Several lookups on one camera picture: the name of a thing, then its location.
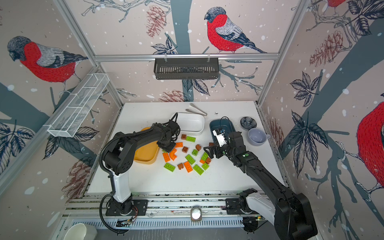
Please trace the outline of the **orange 2x3 lego brick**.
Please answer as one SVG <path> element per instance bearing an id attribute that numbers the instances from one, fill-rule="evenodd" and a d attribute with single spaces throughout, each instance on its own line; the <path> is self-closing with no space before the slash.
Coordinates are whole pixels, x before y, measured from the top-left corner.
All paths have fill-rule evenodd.
<path id="1" fill-rule="evenodd" d="M 183 148 L 184 145 L 182 142 L 176 143 L 175 148 Z"/>

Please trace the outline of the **orange curved lego piece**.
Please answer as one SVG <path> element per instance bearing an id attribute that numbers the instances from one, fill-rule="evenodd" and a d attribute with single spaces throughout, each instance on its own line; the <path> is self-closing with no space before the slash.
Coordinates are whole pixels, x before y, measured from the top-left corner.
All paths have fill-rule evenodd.
<path id="1" fill-rule="evenodd" d="M 177 149 L 174 148 L 174 149 L 169 153 L 170 159 L 173 160 L 173 161 L 178 157 L 178 156 L 176 155 L 176 152 L 177 152 Z"/>

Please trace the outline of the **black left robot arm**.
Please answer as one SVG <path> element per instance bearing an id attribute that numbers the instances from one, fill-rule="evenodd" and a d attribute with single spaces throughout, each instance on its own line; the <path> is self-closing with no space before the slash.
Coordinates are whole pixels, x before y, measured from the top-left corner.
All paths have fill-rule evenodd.
<path id="1" fill-rule="evenodd" d="M 109 174 L 112 187 L 112 201 L 125 208 L 129 205 L 132 196 L 129 189 L 129 169 L 133 165 L 137 149 L 150 144 L 171 152 L 181 132 L 180 126 L 169 120 L 164 124 L 154 123 L 144 131 L 124 134 L 118 132 L 101 150 L 100 168 Z"/>

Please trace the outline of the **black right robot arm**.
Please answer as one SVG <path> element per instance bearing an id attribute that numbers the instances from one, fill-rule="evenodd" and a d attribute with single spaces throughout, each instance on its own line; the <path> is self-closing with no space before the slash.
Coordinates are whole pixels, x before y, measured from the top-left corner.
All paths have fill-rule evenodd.
<path id="1" fill-rule="evenodd" d="M 213 131 L 214 144 L 204 148 L 212 158 L 226 156 L 234 166 L 251 177 L 266 194 L 248 189 L 239 199 L 245 213 L 261 214 L 274 225 L 281 240 L 308 240 L 318 234 L 310 201 L 304 194 L 296 194 L 280 183 L 262 164 L 259 158 L 246 149 L 241 132 Z"/>

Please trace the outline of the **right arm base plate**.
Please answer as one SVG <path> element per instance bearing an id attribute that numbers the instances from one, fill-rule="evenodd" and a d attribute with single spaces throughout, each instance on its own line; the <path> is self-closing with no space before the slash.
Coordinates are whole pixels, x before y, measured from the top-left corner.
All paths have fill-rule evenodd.
<path id="1" fill-rule="evenodd" d="M 255 211 L 252 211 L 247 207 L 244 200 L 239 198 L 228 198 L 225 199 L 225 206 L 222 210 L 226 211 L 228 215 L 256 215 Z"/>

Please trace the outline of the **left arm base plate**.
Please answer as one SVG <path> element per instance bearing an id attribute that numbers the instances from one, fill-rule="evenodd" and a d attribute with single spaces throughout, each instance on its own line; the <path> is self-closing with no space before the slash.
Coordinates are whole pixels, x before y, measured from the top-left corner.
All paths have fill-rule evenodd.
<path id="1" fill-rule="evenodd" d="M 148 200 L 126 200 L 119 203 L 112 198 L 107 202 L 106 216 L 145 216 L 148 203 Z"/>

